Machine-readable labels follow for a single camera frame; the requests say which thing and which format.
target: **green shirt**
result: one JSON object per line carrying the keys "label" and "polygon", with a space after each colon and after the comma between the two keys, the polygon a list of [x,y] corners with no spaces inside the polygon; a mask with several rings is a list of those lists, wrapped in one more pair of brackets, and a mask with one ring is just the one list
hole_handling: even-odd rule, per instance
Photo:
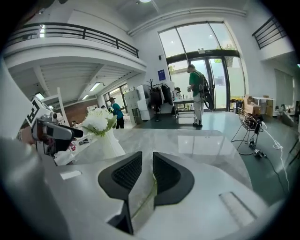
{"label": "green shirt", "polygon": [[193,97],[197,96],[197,94],[199,93],[199,85],[203,83],[203,74],[200,73],[199,71],[196,71],[198,74],[196,74],[195,72],[192,72],[189,75],[189,85],[195,85],[193,87]]}

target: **railing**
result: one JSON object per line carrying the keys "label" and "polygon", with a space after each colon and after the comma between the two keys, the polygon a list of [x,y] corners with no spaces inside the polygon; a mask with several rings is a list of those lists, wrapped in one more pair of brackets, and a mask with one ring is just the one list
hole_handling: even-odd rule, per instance
{"label": "railing", "polygon": [[60,22],[40,22],[24,25],[9,37],[7,46],[35,38],[81,38],[99,42],[126,51],[137,58],[138,50],[128,43],[107,33],[79,25]]}
{"label": "railing", "polygon": [[260,49],[286,36],[286,32],[275,17],[271,17],[255,33],[255,37]]}

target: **door frame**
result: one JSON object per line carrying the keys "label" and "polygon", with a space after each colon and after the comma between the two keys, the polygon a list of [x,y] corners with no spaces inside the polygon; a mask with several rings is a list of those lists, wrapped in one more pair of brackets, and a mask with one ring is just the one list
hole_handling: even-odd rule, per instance
{"label": "door frame", "polygon": [[206,57],[200,57],[200,58],[193,58],[193,59],[189,59],[188,63],[192,64],[192,61],[204,60],[206,71],[208,74],[207,81],[209,81],[210,92],[212,93],[212,99],[214,101],[214,105],[216,106],[215,83],[214,83],[214,79],[213,79],[213,73],[211,70],[210,59],[221,59],[221,61],[222,61],[224,77],[225,77],[225,85],[226,85],[226,108],[214,108],[213,110],[204,109],[204,112],[230,111],[230,84],[229,84],[229,75],[228,75],[228,71],[227,71],[227,64],[226,64],[225,57],[224,56],[206,56]]}

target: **white pants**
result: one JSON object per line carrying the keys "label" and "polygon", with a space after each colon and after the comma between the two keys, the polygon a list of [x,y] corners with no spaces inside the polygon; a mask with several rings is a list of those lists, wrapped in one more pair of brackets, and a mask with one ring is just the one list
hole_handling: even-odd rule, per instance
{"label": "white pants", "polygon": [[200,93],[194,96],[194,109],[198,122],[202,122],[202,115],[204,109],[204,101],[201,99]]}

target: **flower vase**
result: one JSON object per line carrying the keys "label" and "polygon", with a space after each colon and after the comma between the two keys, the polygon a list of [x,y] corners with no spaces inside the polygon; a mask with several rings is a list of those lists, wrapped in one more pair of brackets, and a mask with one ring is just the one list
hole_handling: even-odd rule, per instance
{"label": "flower vase", "polygon": [[115,158],[125,155],[125,151],[113,134],[113,129],[107,131],[104,136],[96,135],[97,145],[101,148],[102,159]]}

